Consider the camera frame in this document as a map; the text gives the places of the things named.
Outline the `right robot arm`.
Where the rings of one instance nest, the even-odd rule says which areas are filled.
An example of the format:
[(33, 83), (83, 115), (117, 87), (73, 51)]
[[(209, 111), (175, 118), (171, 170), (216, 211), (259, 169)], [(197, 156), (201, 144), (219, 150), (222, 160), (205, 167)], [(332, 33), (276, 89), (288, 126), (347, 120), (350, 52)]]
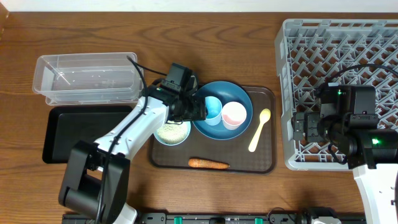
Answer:
[(319, 112), (295, 113), (295, 140), (325, 142), (352, 170), (368, 223), (397, 223), (397, 131), (379, 129), (371, 85), (323, 85)]

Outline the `light blue cup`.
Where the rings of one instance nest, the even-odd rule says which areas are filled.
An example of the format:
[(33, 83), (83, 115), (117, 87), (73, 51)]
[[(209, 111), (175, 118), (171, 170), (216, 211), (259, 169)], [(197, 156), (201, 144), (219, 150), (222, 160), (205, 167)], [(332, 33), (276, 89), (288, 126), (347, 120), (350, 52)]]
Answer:
[(217, 97), (206, 96), (205, 106), (207, 111), (207, 116), (205, 119), (206, 124), (210, 126), (216, 126), (221, 121), (221, 111), (223, 107), (221, 101)]

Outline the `yellow plastic spoon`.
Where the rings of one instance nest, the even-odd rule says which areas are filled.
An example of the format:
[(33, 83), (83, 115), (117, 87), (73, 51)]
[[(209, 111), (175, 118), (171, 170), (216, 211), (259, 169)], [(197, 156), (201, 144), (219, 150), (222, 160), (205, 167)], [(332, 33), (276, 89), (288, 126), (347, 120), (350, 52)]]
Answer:
[(261, 135), (261, 131), (263, 126), (270, 120), (271, 118), (271, 111), (270, 109), (263, 109), (259, 115), (259, 126), (256, 129), (256, 132), (254, 136), (251, 139), (251, 142), (249, 144), (248, 150), (249, 152), (254, 152), (257, 148), (257, 144), (259, 142), (259, 138)]

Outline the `dark blue plate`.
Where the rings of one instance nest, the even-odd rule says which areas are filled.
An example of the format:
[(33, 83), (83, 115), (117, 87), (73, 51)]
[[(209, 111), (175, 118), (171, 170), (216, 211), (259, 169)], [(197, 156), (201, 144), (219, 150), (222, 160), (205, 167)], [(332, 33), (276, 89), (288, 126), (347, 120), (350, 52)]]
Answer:
[(205, 121), (194, 121), (193, 125), (200, 133), (215, 140), (230, 140), (247, 130), (252, 120), (253, 108), (251, 99), (243, 88), (231, 82), (216, 81), (199, 87), (196, 95), (215, 96), (221, 101), (222, 105), (237, 101), (245, 107), (247, 112), (245, 121), (235, 130), (226, 129), (221, 121), (215, 126), (210, 126)]

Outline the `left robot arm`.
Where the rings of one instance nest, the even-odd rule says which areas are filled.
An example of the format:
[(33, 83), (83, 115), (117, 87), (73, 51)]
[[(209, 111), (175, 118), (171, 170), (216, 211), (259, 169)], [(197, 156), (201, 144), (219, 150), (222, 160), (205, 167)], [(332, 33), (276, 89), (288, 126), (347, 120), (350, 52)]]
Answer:
[(134, 109), (109, 133), (72, 147), (58, 195), (60, 205), (95, 223), (134, 223), (138, 212), (126, 202), (134, 156), (165, 123), (205, 117), (205, 99), (194, 90), (165, 85), (146, 88)]

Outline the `pink cup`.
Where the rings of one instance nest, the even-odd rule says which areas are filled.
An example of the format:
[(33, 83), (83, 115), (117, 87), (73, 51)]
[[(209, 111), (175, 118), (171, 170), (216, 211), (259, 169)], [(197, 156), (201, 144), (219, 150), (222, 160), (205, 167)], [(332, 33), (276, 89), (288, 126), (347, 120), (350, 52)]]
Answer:
[(235, 130), (242, 125), (247, 118), (245, 107), (236, 101), (224, 105), (221, 110), (223, 125), (228, 130)]

